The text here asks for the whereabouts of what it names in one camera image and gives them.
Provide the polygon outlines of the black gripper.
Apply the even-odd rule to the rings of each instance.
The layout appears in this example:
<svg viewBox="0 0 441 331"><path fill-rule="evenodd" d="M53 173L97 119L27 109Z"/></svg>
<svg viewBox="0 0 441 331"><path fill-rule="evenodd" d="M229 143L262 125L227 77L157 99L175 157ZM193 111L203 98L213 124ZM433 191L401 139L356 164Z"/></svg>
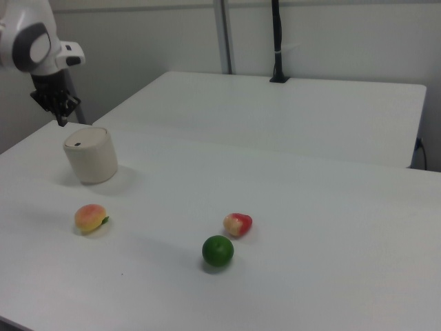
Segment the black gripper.
<svg viewBox="0 0 441 331"><path fill-rule="evenodd" d="M81 104L68 87L65 70L49 75L31 75L35 90L30 96L46 111L51 112L59 126L64 127L68 117Z"/></svg>

